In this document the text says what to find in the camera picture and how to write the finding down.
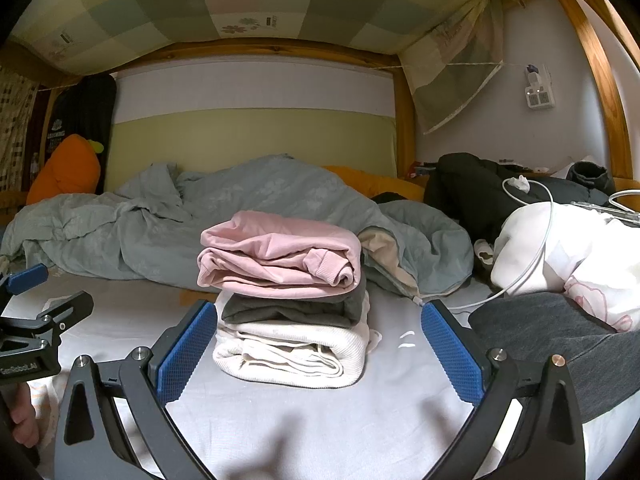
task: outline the curtain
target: curtain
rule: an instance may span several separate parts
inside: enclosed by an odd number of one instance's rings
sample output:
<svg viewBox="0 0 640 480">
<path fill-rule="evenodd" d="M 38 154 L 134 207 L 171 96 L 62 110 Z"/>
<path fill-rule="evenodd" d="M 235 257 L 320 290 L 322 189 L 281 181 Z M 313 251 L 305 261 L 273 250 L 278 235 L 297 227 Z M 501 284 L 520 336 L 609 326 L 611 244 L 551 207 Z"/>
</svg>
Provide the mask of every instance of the curtain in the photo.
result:
<svg viewBox="0 0 640 480">
<path fill-rule="evenodd" d="M 0 66 L 0 192 L 20 191 L 24 144 L 38 84 Z"/>
<path fill-rule="evenodd" d="M 455 117 L 502 66 L 502 2 L 471 0 L 399 54 L 424 133 Z"/>
</svg>

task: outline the orange plush toy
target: orange plush toy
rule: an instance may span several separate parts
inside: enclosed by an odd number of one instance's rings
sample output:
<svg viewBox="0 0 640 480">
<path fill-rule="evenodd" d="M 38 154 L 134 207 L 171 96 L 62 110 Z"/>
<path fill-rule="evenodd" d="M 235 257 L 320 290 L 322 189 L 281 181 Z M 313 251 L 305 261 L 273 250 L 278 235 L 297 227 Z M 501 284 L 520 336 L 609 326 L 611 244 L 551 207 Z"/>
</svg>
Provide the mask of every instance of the orange plush toy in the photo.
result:
<svg viewBox="0 0 640 480">
<path fill-rule="evenodd" d="M 62 193 L 95 193 L 100 163 L 88 140 L 73 134 L 60 142 L 31 185 L 27 205 Z"/>
</svg>

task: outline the gray folded shirt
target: gray folded shirt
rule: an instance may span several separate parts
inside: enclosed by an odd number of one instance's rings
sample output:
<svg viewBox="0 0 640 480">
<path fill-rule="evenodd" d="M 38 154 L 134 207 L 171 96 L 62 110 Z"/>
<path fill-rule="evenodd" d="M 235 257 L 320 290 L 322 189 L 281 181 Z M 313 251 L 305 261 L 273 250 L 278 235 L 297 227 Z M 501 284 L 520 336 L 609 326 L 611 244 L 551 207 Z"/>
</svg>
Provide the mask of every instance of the gray folded shirt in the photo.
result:
<svg viewBox="0 0 640 480">
<path fill-rule="evenodd" d="M 364 274 L 351 292 L 324 298 L 274 300 L 234 294 L 222 311 L 226 323 L 286 319 L 298 323 L 350 328 L 360 322 L 366 291 Z"/>
</svg>

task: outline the white wall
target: white wall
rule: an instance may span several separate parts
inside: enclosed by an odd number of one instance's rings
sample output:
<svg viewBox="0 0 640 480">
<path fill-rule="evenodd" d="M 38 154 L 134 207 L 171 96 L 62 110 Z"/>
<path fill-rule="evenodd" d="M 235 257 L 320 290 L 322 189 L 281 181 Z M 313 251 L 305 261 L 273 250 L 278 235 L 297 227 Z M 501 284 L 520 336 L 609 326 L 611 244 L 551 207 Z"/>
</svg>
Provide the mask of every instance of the white wall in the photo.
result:
<svg viewBox="0 0 640 480">
<path fill-rule="evenodd" d="M 591 69 L 558 0 L 513 7 L 504 20 L 504 66 L 458 116 L 432 134 L 418 134 L 418 160 L 466 151 L 512 158 L 526 166 L 560 168 L 593 155 L 608 166 L 606 134 Z M 530 110 L 524 67 L 546 64 L 556 108 Z"/>
<path fill-rule="evenodd" d="M 220 108 L 311 108 L 394 117 L 391 74 L 344 63 L 217 56 L 119 72 L 113 123 Z"/>
</svg>

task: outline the blue gripper pad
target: blue gripper pad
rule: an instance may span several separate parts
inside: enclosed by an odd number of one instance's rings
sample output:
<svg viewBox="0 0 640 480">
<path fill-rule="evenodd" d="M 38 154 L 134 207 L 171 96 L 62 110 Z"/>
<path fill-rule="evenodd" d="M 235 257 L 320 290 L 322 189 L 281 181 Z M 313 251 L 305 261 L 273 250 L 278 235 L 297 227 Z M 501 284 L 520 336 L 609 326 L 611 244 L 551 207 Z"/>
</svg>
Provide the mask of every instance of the blue gripper pad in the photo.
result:
<svg viewBox="0 0 640 480">
<path fill-rule="evenodd" d="M 216 333 L 218 314 L 206 303 L 158 368 L 156 397 L 164 406 L 180 398 L 202 354 Z"/>
<path fill-rule="evenodd" d="M 484 397 L 480 367 L 433 303 L 422 306 L 420 324 L 458 397 L 480 404 Z"/>
<path fill-rule="evenodd" d="M 47 267 L 44 264 L 37 264 L 36 266 L 29 267 L 29 269 L 9 276 L 6 280 L 5 287 L 10 294 L 17 296 L 34 286 L 46 282 L 48 277 L 49 271 Z"/>
</svg>

